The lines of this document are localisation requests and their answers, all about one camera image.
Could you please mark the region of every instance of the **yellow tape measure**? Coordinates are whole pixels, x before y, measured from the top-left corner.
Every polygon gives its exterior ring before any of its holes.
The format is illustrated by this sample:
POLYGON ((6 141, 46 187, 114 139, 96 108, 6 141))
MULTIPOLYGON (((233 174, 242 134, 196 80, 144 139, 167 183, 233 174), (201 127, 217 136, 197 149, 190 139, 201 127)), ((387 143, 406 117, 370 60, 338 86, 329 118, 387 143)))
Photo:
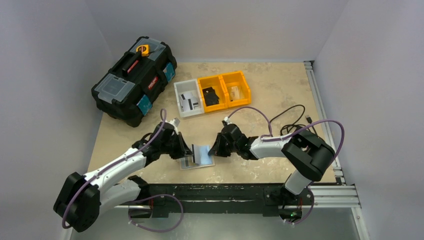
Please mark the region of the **yellow tape measure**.
POLYGON ((149 45, 140 45, 135 49, 136 52, 141 52, 141 56, 145 57, 149 55, 149 45))

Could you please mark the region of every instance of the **toolbox lid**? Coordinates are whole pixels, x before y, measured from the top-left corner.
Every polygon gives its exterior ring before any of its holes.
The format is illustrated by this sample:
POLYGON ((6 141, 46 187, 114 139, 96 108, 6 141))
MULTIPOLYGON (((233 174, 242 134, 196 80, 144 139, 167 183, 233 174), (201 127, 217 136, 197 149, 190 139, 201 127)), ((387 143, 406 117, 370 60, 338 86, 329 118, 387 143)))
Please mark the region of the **toolbox lid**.
POLYGON ((153 38, 142 38, 138 41, 130 50, 132 53, 136 53, 136 49, 140 45, 148 45, 150 54, 148 59, 152 61, 156 61, 156 59, 161 55, 161 53, 165 50, 166 46, 161 44, 160 41, 153 38))
POLYGON ((133 82, 109 73, 94 90, 98 92, 99 99, 111 104, 114 99, 122 102, 134 86, 133 82))

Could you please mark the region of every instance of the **toolbox handle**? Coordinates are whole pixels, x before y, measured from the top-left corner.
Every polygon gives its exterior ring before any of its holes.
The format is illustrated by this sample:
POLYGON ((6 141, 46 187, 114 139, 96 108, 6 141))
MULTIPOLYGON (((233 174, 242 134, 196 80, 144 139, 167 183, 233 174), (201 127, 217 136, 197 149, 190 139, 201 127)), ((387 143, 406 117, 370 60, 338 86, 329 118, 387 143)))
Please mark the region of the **toolbox handle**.
POLYGON ((122 76, 127 77, 131 70, 139 63, 142 52, 137 51, 134 56, 122 67, 122 76))

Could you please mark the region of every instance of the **black toolbox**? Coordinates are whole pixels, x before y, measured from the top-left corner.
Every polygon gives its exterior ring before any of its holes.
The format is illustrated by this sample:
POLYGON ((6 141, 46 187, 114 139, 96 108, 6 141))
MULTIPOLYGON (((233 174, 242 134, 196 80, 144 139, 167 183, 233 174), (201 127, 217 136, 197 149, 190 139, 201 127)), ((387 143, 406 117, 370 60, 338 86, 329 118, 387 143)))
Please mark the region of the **black toolbox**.
POLYGON ((97 108, 137 127, 175 76, 177 61, 164 42, 142 36, 91 89, 97 108), (149 45, 149 55, 136 48, 149 45))

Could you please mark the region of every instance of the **white storage bin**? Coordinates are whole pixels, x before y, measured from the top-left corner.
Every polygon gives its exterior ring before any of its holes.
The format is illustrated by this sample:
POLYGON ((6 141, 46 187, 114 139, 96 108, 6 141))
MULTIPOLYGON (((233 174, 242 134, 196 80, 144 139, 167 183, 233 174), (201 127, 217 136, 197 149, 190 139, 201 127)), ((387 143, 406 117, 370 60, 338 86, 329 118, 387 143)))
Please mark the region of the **white storage bin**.
POLYGON ((205 113, 197 79, 175 82, 173 87, 175 89, 179 115, 182 118, 205 113))

